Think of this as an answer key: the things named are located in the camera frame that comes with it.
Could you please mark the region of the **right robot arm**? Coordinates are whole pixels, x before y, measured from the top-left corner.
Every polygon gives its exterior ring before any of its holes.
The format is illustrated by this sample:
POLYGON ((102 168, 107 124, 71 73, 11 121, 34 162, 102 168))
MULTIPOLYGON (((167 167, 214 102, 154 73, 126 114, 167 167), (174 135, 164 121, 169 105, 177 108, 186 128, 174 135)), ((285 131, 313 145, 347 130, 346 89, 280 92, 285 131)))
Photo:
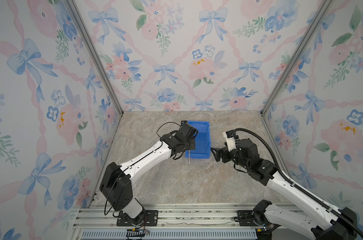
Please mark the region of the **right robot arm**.
POLYGON ((262 200, 253 209, 258 224, 280 225, 310 240, 363 239, 354 211, 329 204, 289 178, 279 167, 271 147, 264 140, 261 143, 270 153, 271 161, 259 156, 257 145, 250 139, 228 140, 223 148, 211 148, 217 162, 233 162, 244 168, 252 179, 286 197, 304 212, 300 215, 282 210, 276 204, 262 200))

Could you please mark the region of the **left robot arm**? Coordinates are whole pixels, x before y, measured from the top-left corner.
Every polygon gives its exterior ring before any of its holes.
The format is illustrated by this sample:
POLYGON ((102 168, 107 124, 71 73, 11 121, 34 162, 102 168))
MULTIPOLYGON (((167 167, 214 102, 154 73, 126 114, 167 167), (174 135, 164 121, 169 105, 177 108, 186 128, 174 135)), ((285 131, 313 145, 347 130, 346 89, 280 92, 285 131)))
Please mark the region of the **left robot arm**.
POLYGON ((100 193, 106 198, 115 212, 122 212, 122 218, 132 226, 143 226, 146 221, 146 210, 133 195, 133 185, 151 168, 164 160, 178 160, 183 154, 195 150, 195 138, 198 130, 182 121, 178 130, 163 136, 144 153, 122 164, 115 162, 106 167, 100 193))

